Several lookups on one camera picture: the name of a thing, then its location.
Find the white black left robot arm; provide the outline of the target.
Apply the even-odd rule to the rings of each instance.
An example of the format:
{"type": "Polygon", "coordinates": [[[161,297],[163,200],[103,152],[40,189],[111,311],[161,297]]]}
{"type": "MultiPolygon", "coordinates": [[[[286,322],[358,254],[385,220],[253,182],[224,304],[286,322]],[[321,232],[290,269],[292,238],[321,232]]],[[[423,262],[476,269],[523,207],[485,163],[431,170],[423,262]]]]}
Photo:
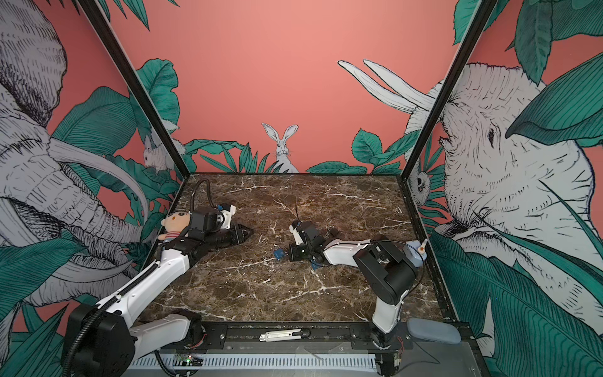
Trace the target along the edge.
{"type": "Polygon", "coordinates": [[[199,315],[180,311],[135,325],[147,306],[210,251],[247,241],[253,229],[232,220],[233,205],[202,212],[177,211],[161,222],[160,256],[133,280],[94,305],[83,304],[69,319],[64,338],[64,376],[121,376],[133,361],[191,337],[204,340],[199,315]]]}

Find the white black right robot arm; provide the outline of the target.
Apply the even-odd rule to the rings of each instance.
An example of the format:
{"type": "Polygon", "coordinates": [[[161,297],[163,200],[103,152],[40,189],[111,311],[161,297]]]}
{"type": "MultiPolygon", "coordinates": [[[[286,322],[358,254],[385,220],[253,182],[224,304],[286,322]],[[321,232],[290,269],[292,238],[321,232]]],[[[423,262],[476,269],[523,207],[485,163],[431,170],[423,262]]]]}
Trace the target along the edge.
{"type": "Polygon", "coordinates": [[[345,265],[361,272],[376,296],[372,323],[378,333],[390,334],[400,320],[405,298],[421,281],[427,241],[396,241],[383,235],[369,240],[341,240],[331,229],[322,234],[310,221],[293,221],[294,237],[287,253],[292,262],[307,260],[314,267],[345,265]]]}

